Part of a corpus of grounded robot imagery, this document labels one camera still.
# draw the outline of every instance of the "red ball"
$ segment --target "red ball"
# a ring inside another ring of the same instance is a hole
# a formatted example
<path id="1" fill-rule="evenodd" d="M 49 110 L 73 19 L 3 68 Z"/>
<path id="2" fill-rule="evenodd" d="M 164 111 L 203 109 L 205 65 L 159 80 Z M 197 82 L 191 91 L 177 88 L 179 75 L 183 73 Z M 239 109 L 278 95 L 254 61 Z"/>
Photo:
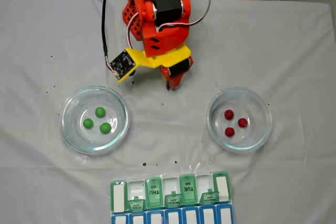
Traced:
<path id="1" fill-rule="evenodd" d="M 241 128 L 245 128 L 248 125 L 248 122 L 245 118 L 241 118 L 238 120 L 238 126 Z"/>
<path id="2" fill-rule="evenodd" d="M 235 130 L 231 127 L 225 129 L 225 135 L 231 137 L 235 134 Z"/>
<path id="3" fill-rule="evenodd" d="M 227 120 L 231 120 L 233 118 L 233 111 L 232 110 L 226 110 L 224 112 L 224 117 L 227 119 Z"/>

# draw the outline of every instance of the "green candy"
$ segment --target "green candy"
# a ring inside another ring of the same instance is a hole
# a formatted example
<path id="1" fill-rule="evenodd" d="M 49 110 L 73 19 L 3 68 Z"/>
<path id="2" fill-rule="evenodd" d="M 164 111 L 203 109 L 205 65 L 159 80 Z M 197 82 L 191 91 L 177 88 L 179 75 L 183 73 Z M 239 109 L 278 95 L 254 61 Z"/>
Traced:
<path id="1" fill-rule="evenodd" d="M 86 118 L 84 121 L 83 121 L 83 126 L 87 129 L 90 129 L 93 127 L 93 121 L 89 118 Z"/>
<path id="2" fill-rule="evenodd" d="M 99 118 L 103 118 L 105 116 L 105 109 L 103 107 L 96 108 L 96 116 Z"/>
<path id="3" fill-rule="evenodd" d="M 111 125 L 109 123 L 102 123 L 99 129 L 101 133 L 108 134 L 111 131 Z"/>

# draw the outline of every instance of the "black cable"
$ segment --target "black cable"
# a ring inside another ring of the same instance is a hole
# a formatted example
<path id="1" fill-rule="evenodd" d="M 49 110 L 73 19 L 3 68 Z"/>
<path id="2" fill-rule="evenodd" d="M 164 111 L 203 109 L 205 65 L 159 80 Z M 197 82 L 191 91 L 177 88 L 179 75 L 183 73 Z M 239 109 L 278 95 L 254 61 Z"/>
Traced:
<path id="1" fill-rule="evenodd" d="M 103 0 L 103 10 L 101 14 L 101 37 L 103 39 L 104 56 L 107 57 L 107 45 L 105 37 L 105 8 L 106 8 L 106 0 Z"/>

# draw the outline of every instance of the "glass bowl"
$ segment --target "glass bowl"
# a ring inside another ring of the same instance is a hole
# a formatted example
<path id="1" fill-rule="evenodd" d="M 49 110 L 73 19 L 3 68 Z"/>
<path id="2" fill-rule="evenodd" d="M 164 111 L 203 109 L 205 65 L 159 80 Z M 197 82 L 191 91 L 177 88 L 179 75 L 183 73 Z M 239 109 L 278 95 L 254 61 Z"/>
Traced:
<path id="1" fill-rule="evenodd" d="M 103 107 L 106 114 L 99 118 L 97 107 Z M 93 127 L 87 129 L 83 121 L 93 120 Z M 108 134 L 100 132 L 100 125 L 109 123 Z M 119 94 L 102 86 L 89 86 L 74 92 L 64 103 L 60 113 L 60 129 L 66 142 L 75 150 L 94 154 L 112 150 L 125 137 L 130 125 L 129 111 Z"/>
<path id="2" fill-rule="evenodd" d="M 232 110 L 234 117 L 227 120 L 226 110 Z M 272 116 L 266 103 L 244 88 L 229 88 L 211 101 L 207 110 L 207 128 L 212 138 L 223 148 L 235 153 L 249 153 L 260 148 L 269 138 Z M 245 118 L 247 126 L 238 126 L 238 120 Z M 225 135 L 225 129 L 232 127 L 235 134 Z"/>

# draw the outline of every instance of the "table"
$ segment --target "table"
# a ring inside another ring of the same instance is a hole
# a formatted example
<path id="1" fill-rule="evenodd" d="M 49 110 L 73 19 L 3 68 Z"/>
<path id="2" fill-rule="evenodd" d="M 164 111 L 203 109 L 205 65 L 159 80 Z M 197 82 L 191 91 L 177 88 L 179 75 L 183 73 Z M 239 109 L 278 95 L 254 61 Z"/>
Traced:
<path id="1" fill-rule="evenodd" d="M 111 59 L 127 45 L 126 1 L 107 1 Z M 109 223 L 114 179 L 217 170 L 231 175 L 236 223 L 335 223 L 328 5 L 213 0 L 186 41 L 195 63 L 168 92 L 156 70 L 117 83 L 104 64 L 101 3 L 0 0 L 0 223 Z M 206 5 L 192 0 L 191 20 Z M 119 92 L 132 116 L 127 140 L 101 157 L 76 153 L 59 132 L 62 103 L 91 84 Z M 271 138 L 252 155 L 224 151 L 206 130 L 210 100 L 234 86 L 260 94 L 272 112 Z"/>

